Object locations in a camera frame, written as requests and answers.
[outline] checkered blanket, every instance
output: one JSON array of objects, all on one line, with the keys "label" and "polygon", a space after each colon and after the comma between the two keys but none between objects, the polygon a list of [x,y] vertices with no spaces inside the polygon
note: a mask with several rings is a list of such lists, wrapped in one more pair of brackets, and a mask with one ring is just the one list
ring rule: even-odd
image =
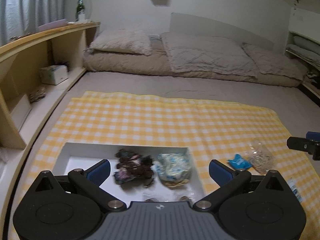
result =
[{"label": "checkered blanket", "polygon": [[[302,197],[307,224],[301,239],[320,239],[320,179],[304,153],[287,148],[289,136],[277,114],[267,108],[87,91],[71,99],[52,128],[33,160],[23,195],[40,171],[52,170],[66,142],[189,147],[208,194],[219,187],[209,176],[210,160],[226,163],[257,140],[274,155],[274,169],[293,180]],[[17,239],[15,232],[10,239]]]}]

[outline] blue candy wrapper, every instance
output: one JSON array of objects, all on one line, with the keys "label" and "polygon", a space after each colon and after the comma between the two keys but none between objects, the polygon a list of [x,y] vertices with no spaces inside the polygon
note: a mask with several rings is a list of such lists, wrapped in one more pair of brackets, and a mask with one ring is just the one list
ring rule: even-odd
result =
[{"label": "blue candy wrapper", "polygon": [[233,160],[228,160],[230,166],[236,169],[248,169],[251,168],[252,165],[241,157],[240,154],[236,154]]}]

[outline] headboard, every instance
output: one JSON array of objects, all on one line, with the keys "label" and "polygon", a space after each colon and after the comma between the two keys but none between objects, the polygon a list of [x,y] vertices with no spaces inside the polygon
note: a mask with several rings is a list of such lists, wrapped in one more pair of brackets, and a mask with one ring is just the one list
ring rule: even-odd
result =
[{"label": "headboard", "polygon": [[272,41],[236,26],[183,13],[171,14],[170,31],[191,35],[220,36],[233,39],[239,45],[246,42],[269,50],[273,50],[274,46]]}]

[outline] white wall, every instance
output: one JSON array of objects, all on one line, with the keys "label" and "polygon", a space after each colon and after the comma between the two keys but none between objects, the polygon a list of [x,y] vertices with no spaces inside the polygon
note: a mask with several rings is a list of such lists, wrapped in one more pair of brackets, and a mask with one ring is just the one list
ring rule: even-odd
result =
[{"label": "white wall", "polygon": [[292,8],[289,30],[320,42],[320,14]]},{"label": "white wall", "polygon": [[[172,12],[207,17],[235,25],[284,48],[290,6],[282,0],[168,0],[167,4],[151,0],[84,0],[87,14],[106,28],[140,27],[147,34],[169,30]],[[75,19],[77,0],[66,0],[66,17]]]}]

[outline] white tray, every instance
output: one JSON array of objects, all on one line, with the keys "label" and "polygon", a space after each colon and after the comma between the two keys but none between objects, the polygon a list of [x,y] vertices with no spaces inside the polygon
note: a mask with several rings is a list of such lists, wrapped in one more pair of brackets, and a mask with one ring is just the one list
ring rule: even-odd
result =
[{"label": "white tray", "polygon": [[[116,164],[118,163],[118,159],[115,157],[115,154],[120,149],[132,150],[142,155],[151,155],[154,160],[157,159],[157,155],[160,153],[187,153],[190,156],[192,163],[192,175],[190,182],[176,189],[170,189],[160,182],[155,172],[155,181],[149,188],[144,188],[138,181],[128,182],[122,186],[117,185],[114,182],[113,174],[117,171]],[[101,184],[100,188],[125,202],[128,207],[131,201],[144,201],[144,193],[151,196],[161,196],[163,201],[169,202],[174,201],[174,196],[180,194],[181,190],[186,190],[186,194],[194,193],[193,197],[196,201],[205,196],[188,148],[66,143],[57,158],[57,162],[52,173],[54,175],[67,175],[69,171],[76,168],[86,170],[102,159],[109,160],[111,164],[111,174],[109,178]]]}]

